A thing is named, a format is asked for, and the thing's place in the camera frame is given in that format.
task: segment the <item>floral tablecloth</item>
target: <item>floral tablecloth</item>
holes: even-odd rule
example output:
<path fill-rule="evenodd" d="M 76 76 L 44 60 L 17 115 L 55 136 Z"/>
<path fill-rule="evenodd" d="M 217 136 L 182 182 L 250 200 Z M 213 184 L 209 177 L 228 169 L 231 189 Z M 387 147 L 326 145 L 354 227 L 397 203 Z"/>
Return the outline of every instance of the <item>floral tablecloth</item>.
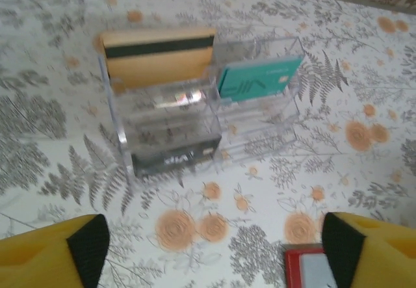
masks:
<path fill-rule="evenodd" d="M 281 287 L 327 211 L 416 227 L 416 17 L 334 0 L 0 0 L 0 234 L 106 215 L 100 287 Z M 298 140 L 219 173 L 125 185 L 98 33 L 299 36 Z"/>

